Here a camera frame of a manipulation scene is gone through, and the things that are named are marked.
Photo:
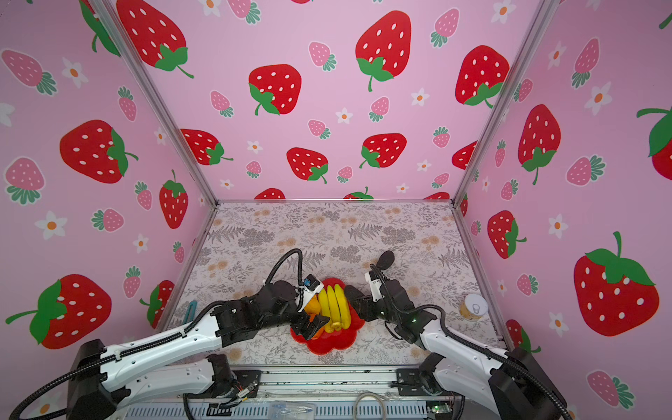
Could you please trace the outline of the teal tool at wall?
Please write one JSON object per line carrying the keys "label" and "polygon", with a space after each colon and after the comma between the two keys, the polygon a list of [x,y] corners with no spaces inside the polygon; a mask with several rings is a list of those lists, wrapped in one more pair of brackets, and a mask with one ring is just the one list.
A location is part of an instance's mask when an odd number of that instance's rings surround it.
{"label": "teal tool at wall", "polygon": [[192,323],[196,317],[197,311],[198,311],[198,302],[196,300],[193,300],[187,306],[183,323],[184,324]]}

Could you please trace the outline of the red flower-shaped bowl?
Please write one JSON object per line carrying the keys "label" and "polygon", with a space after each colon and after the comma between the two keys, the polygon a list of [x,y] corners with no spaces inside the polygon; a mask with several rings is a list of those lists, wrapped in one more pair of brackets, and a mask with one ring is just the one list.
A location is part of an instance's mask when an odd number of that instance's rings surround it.
{"label": "red flower-shaped bowl", "polygon": [[[346,285],[338,278],[328,278],[323,284],[325,286],[339,284],[345,291]],[[310,352],[315,355],[327,355],[333,350],[346,350],[350,348],[355,344],[358,331],[364,327],[365,321],[357,315],[352,306],[349,307],[352,317],[350,329],[333,332],[332,334],[327,334],[325,330],[323,330],[316,334],[310,341],[306,341],[303,337],[297,336],[292,332],[292,329],[290,329],[292,339],[299,344],[306,345]]]}

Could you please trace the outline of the dark avocado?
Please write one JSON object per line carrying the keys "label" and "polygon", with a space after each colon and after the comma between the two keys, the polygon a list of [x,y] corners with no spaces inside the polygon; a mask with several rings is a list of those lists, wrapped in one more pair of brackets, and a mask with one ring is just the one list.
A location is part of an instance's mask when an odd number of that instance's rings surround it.
{"label": "dark avocado", "polygon": [[378,258],[378,261],[376,263],[376,267],[380,271],[386,271],[389,269],[395,262],[396,257],[393,251],[391,250],[386,250],[383,252],[380,257]]}

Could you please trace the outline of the white lidded can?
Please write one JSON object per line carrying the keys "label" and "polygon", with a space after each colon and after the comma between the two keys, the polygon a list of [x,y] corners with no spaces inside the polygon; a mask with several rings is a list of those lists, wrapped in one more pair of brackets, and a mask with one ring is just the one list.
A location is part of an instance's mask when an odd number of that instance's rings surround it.
{"label": "white lidded can", "polygon": [[480,320],[488,315],[488,301],[480,294],[467,294],[460,306],[460,315],[466,320]]}

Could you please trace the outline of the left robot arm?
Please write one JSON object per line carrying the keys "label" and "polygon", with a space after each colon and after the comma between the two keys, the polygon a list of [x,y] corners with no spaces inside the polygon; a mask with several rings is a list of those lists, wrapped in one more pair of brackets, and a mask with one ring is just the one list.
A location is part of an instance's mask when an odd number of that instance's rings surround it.
{"label": "left robot arm", "polygon": [[305,311],[307,294],[316,292],[320,282],[304,274],[303,264],[302,250],[293,248],[281,256],[262,288],[251,297],[217,300],[203,308],[191,323],[140,341],[108,347],[99,339],[89,341],[80,347],[69,372],[28,395],[9,417],[21,418],[30,405],[64,383],[83,390],[85,406],[107,417],[129,395],[124,389],[128,383],[191,355],[250,341],[262,330],[282,325],[290,325],[311,339],[326,320],[312,320]]}

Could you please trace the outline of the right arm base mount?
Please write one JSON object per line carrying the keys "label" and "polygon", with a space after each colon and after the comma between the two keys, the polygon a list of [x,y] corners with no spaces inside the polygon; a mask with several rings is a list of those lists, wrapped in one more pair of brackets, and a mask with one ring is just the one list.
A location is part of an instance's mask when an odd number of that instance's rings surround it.
{"label": "right arm base mount", "polygon": [[428,372],[418,367],[397,369],[395,373],[397,378],[390,387],[398,390],[402,397],[439,397],[445,393]]}

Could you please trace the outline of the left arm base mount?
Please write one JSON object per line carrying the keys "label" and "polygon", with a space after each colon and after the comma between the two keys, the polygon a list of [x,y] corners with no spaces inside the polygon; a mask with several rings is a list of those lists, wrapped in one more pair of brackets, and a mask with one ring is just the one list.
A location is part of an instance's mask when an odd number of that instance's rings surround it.
{"label": "left arm base mount", "polygon": [[261,370],[236,369],[227,378],[224,376],[215,377],[215,382],[205,392],[205,395],[222,404],[254,399],[257,398],[261,379]]}

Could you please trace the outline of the yellow banana bunch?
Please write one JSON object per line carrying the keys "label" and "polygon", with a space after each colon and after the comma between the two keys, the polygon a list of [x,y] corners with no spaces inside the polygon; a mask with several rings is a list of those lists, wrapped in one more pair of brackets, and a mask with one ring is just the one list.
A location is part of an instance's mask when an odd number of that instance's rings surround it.
{"label": "yellow banana bunch", "polygon": [[329,318],[324,327],[327,334],[348,330],[352,324],[350,307],[345,296],[344,289],[336,285],[327,285],[318,294],[320,302],[320,315]]}

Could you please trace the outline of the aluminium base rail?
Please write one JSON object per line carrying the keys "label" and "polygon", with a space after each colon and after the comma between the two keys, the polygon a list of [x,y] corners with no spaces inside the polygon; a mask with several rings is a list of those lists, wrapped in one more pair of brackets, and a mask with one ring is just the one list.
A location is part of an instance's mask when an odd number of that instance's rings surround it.
{"label": "aluminium base rail", "polygon": [[262,371],[257,398],[239,404],[181,395],[136,402],[115,419],[495,419],[459,395],[402,397],[397,369],[415,366],[241,366]]}

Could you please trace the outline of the yellow pear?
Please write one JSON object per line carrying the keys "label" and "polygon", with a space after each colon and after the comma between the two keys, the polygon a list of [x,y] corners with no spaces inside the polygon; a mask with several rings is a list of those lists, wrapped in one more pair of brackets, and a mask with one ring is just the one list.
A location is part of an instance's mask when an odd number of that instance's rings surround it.
{"label": "yellow pear", "polygon": [[313,296],[304,307],[304,311],[309,315],[320,315],[321,305],[318,296]]}

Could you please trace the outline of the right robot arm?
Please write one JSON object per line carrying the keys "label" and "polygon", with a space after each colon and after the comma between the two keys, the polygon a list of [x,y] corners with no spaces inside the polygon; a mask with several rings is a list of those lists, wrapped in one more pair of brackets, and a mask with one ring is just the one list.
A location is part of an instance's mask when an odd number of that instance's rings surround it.
{"label": "right robot arm", "polygon": [[346,299],[361,319],[385,321],[402,340],[429,351],[433,386],[460,394],[501,419],[572,417],[558,388],[527,350],[490,348],[454,331],[443,308],[414,306],[397,280],[371,289],[366,295],[348,286]]}

